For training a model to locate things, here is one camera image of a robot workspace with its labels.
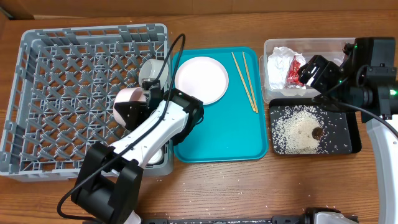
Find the white napkin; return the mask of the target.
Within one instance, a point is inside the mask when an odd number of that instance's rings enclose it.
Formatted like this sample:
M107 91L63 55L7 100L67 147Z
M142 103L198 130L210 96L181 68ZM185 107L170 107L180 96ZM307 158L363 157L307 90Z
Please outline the white napkin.
M287 72L295 55L301 55L304 58L302 54L288 47L274 47L272 54L267 58L268 81L272 89L281 90L285 88Z

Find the grey-green bowl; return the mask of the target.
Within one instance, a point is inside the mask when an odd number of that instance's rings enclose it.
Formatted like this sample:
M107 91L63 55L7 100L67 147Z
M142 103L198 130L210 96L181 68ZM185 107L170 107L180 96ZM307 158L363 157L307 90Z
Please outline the grey-green bowl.
M139 72L139 85L142 86L143 79L156 78L164 64L163 60L149 59L141 67ZM169 74L169 66L165 65L163 72L159 78L160 87L164 88Z

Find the red snack wrapper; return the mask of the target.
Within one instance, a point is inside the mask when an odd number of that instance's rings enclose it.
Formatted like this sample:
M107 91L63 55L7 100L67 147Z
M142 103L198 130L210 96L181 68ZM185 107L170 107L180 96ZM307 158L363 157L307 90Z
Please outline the red snack wrapper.
M285 79L285 88L303 88L304 84L299 81L299 70L305 59L301 55L295 55L290 63Z

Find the white cup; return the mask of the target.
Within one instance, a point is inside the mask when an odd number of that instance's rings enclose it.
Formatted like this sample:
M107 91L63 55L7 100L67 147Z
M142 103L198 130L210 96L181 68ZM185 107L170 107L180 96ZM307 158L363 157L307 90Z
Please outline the white cup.
M152 158L148 161L148 166L156 165L156 164L161 164L164 161L164 152L162 149L159 149L153 156Z

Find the pink bowl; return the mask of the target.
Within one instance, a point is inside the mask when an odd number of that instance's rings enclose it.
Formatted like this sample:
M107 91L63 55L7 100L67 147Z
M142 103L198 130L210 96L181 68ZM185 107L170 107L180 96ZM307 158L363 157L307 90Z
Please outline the pink bowl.
M122 112L119 112L116 109L116 103L129 103L132 101L146 102L146 97L144 96L143 89L141 87L124 88L118 92L114 99L113 116L116 122L123 127L126 127L126 122L122 117Z

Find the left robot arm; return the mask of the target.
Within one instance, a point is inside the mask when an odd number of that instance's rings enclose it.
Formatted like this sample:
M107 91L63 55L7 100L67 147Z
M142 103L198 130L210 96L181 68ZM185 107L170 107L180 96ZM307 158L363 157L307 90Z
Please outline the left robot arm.
M124 138L87 151L72 202L98 223L141 223L135 213L144 168L168 142L181 143L204 116L203 102L176 88L166 91L152 114Z

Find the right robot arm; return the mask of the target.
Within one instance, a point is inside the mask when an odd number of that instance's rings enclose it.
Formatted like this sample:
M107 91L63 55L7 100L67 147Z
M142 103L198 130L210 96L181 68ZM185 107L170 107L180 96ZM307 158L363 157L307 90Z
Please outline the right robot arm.
M397 67L393 37L360 37L345 44L341 65L314 55L298 71L328 111L361 113L371 140L379 191L379 223L397 223Z

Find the white round plate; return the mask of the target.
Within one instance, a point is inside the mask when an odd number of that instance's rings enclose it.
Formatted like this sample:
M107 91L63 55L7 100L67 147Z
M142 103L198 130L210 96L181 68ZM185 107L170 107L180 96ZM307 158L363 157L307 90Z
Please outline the white round plate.
M210 105L226 93L229 76L225 67L211 57L194 57L177 70L176 89Z

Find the brown food scrap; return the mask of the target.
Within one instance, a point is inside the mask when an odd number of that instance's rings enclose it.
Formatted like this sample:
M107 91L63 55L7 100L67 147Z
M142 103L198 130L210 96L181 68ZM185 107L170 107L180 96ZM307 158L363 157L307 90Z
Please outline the brown food scrap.
M312 131L312 137L316 140L320 140L323 135L324 135L324 132L321 127L316 127Z

